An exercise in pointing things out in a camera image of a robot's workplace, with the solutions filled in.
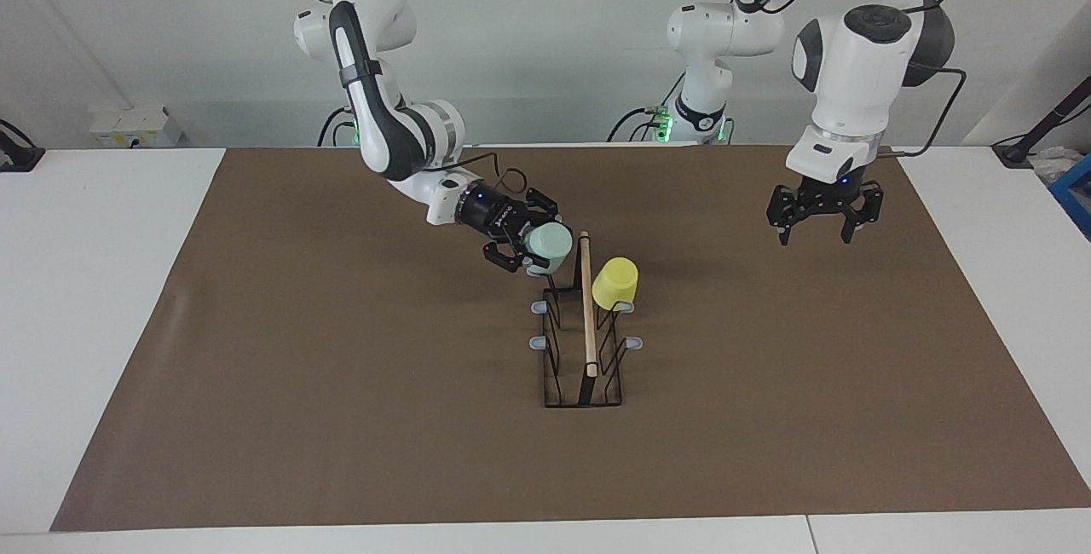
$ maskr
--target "wooden stick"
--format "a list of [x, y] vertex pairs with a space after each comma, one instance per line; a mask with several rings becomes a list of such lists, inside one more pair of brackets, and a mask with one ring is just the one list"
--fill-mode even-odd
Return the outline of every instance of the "wooden stick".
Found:
[[591, 297], [591, 236], [579, 233], [579, 274], [584, 289], [584, 345], [587, 375], [599, 376], [598, 344], [595, 340], [595, 299]]

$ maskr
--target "brown table covering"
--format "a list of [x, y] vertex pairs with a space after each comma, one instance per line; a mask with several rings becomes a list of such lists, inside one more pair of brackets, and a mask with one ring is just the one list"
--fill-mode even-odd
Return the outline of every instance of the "brown table covering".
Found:
[[626, 402], [547, 410], [540, 281], [356, 150], [229, 150], [53, 530], [1091, 506], [900, 166], [781, 248], [786, 154], [501, 152], [640, 268]]

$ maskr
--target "green led light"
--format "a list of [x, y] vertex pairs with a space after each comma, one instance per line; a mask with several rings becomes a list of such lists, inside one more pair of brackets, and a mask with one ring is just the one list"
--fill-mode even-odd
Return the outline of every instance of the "green led light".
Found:
[[674, 118], [666, 116], [663, 119], [666, 119], [667, 123], [663, 123], [663, 125], [659, 128], [659, 131], [656, 132], [656, 140], [658, 140], [659, 143], [670, 142], [671, 131], [673, 131], [674, 128]]

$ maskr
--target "black wire rack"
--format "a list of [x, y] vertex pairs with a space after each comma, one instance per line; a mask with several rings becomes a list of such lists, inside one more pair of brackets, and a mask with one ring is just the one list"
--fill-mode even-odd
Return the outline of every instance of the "black wire rack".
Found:
[[[622, 361], [630, 351], [644, 348], [644, 340], [639, 337], [624, 337], [618, 333], [619, 317], [633, 313], [634, 306], [632, 302], [616, 302], [612, 310], [595, 308], [594, 325], [600, 337], [595, 361], [587, 360], [584, 347], [580, 347], [578, 357], [562, 353], [562, 333], [583, 332], [585, 325], [579, 318], [578, 325], [565, 328], [570, 318], [562, 320], [564, 306], [580, 305], [584, 292], [590, 292], [589, 287], [585, 289], [583, 286], [580, 257], [577, 251], [572, 286], [558, 287], [553, 275], [546, 275], [549, 287], [542, 289], [541, 301], [530, 305], [530, 311], [541, 316], [541, 334], [530, 339], [530, 349], [542, 354], [542, 405], [546, 409], [620, 407], [625, 399]], [[576, 369], [579, 369], [579, 387], [573, 394]]]

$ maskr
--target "white robotic arm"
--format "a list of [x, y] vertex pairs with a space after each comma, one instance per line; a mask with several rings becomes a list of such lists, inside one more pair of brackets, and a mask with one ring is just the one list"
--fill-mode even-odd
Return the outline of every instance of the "white robotic arm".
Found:
[[572, 250], [556, 203], [535, 189], [517, 201], [458, 165], [466, 127], [456, 108], [443, 99], [406, 104], [389, 64], [375, 57], [413, 40], [417, 21], [407, 0], [331, 2], [328, 14], [299, 14], [296, 40], [308, 56], [336, 61], [369, 169], [428, 205], [429, 224], [468, 225], [487, 234], [489, 262], [511, 272], [555, 270]]
[[878, 220], [883, 190], [864, 173], [877, 158], [890, 105], [901, 87], [943, 69], [954, 50], [955, 33], [937, 0], [880, 2], [815, 19], [796, 37], [792, 72], [816, 104], [787, 160], [803, 182], [799, 190], [777, 185], [767, 212], [783, 244], [810, 216], [844, 216], [846, 243]]
[[780, 14], [762, 13], [746, 0], [694, 3], [679, 8], [668, 23], [668, 40], [685, 58], [682, 91], [668, 100], [660, 140], [717, 137], [724, 122], [733, 81], [726, 57], [766, 56], [784, 34]]

